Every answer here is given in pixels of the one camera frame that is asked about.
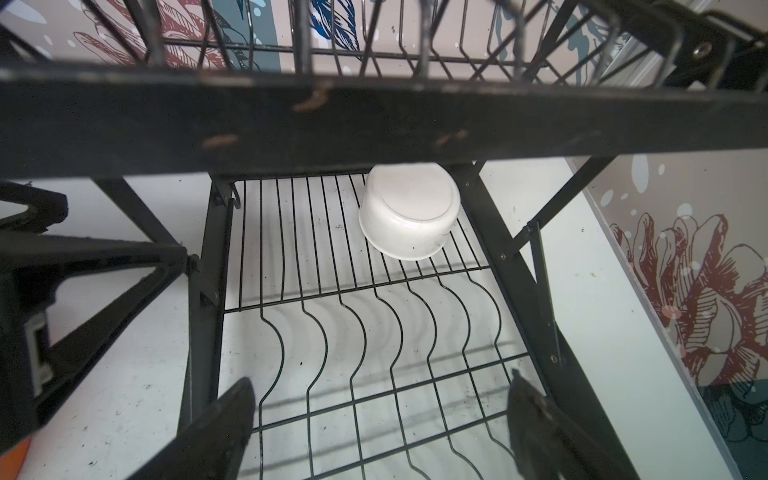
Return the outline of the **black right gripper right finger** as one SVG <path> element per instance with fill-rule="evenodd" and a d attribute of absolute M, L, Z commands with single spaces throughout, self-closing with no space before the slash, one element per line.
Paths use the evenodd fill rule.
<path fill-rule="evenodd" d="M 518 370 L 512 371 L 507 426 L 518 473 L 525 479 L 635 479 Z"/>

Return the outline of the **white plastic bowl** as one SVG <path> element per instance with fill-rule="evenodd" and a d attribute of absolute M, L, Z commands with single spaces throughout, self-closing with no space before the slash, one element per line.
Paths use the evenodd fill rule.
<path fill-rule="evenodd" d="M 365 180 L 359 224 L 379 252 L 420 261 L 443 248 L 460 207 L 458 186 L 439 164 L 376 165 Z"/>

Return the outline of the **orange plastic bowl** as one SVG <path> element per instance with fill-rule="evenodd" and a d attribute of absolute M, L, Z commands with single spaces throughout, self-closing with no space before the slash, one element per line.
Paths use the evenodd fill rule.
<path fill-rule="evenodd" d="M 31 437 L 26 438 L 13 449 L 9 450 L 1 456 L 0 461 L 0 479 L 1 480 L 17 480 L 21 472 L 25 459 L 27 457 L 30 445 Z"/>

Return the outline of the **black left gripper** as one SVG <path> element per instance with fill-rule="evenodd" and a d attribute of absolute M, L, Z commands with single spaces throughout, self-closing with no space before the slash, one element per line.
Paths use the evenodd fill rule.
<path fill-rule="evenodd" d="M 127 179 L 189 254 L 189 179 Z M 146 236 L 89 179 L 24 180 L 61 193 L 68 216 L 52 235 L 145 241 Z M 51 340 L 72 333 L 152 269 L 75 277 L 47 310 Z M 32 450 L 159 450 L 175 436 L 188 348 L 188 282 L 181 275 L 119 336 L 54 417 L 34 432 Z"/>

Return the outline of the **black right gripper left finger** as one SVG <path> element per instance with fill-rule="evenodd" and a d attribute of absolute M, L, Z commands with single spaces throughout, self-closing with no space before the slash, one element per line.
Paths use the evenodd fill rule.
<path fill-rule="evenodd" d="M 256 408 L 243 377 L 134 472 L 133 479 L 235 479 L 252 435 Z"/>

